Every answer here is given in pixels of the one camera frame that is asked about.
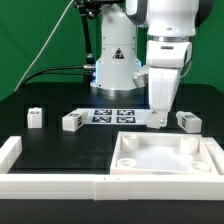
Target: white block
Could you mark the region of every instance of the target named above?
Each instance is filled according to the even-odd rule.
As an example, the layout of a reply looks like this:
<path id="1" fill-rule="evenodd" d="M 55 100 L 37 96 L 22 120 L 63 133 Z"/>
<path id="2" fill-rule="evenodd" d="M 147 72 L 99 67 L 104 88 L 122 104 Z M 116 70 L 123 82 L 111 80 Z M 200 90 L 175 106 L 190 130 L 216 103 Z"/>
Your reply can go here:
<path id="1" fill-rule="evenodd" d="M 179 111 L 176 114 L 178 125 L 187 133 L 200 133 L 202 120 L 191 112 Z"/>
<path id="2" fill-rule="evenodd" d="M 42 128 L 42 108 L 30 108 L 27 114 L 28 128 Z"/>
<path id="3" fill-rule="evenodd" d="M 75 132 L 85 124 L 88 113 L 84 110 L 74 110 L 62 118 L 62 128 L 64 131 Z"/>
<path id="4" fill-rule="evenodd" d="M 94 200 L 128 200 L 129 181 L 120 181 L 119 176 L 95 176 Z"/>
<path id="5" fill-rule="evenodd" d="M 0 148 L 0 173 L 6 174 L 22 152 L 21 137 L 10 137 Z"/>

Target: black tabletop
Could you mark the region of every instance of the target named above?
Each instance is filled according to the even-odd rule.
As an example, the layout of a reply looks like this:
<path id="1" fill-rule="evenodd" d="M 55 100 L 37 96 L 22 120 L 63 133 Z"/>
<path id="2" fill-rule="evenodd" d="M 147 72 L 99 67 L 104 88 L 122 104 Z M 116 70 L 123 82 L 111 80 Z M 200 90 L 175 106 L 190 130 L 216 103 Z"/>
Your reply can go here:
<path id="1" fill-rule="evenodd" d="M 31 107 L 44 110 L 44 127 L 27 128 Z M 109 174 L 119 131 L 185 133 L 176 112 L 190 111 L 203 121 L 202 136 L 224 146 L 224 95 L 207 85 L 180 85 L 168 125 L 160 130 L 144 125 L 84 125 L 62 130 L 62 117 L 76 108 L 148 109 L 147 91 L 133 97 L 90 93 L 82 84 L 33 83 L 0 103 L 0 144 L 22 136 L 23 153 L 10 173 Z M 1 200 L 2 223 L 223 223 L 219 201 L 63 201 Z"/>

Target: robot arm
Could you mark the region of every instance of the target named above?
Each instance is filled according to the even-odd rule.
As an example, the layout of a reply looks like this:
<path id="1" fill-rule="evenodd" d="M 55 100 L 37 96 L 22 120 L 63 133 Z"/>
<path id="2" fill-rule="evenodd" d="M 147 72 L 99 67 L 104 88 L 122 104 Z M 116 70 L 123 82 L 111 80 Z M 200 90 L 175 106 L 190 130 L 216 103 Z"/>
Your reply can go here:
<path id="1" fill-rule="evenodd" d="M 147 45 L 146 66 L 134 74 L 138 87 L 148 80 L 151 109 L 148 127 L 167 125 L 181 71 L 191 60 L 192 44 L 189 38 L 196 34 L 199 5 L 203 3 L 202 6 L 205 6 L 206 2 L 209 4 L 212 1 L 126 0 L 127 16 L 136 25 L 147 24 L 151 38 Z"/>

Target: green wall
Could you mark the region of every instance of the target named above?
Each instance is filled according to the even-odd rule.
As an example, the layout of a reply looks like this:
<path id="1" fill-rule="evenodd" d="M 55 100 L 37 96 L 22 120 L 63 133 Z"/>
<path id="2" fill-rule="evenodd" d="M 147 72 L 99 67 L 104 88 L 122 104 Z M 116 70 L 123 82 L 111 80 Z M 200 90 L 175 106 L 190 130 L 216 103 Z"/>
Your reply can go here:
<path id="1" fill-rule="evenodd" d="M 13 92 L 70 0 L 0 0 L 0 100 Z M 182 82 L 203 83 L 224 92 L 224 1 L 215 0 L 197 30 L 194 61 Z M 90 21 L 92 47 L 100 55 L 100 21 Z M 146 31 L 140 30 L 138 57 L 145 60 Z M 71 8 L 31 73 L 50 66 L 82 65 L 85 46 L 79 13 Z"/>

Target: white box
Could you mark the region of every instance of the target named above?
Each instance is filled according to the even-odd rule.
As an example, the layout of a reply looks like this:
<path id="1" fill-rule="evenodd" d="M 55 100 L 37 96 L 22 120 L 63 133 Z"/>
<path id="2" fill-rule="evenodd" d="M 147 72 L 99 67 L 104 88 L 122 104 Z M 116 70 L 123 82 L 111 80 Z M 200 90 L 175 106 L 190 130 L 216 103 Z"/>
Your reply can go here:
<path id="1" fill-rule="evenodd" d="M 138 136 L 138 150 L 122 148 L 122 139 L 127 135 Z M 181 141 L 186 137 L 198 140 L 197 153 L 181 152 Z M 110 174 L 218 175 L 218 172 L 201 135 L 119 132 Z"/>

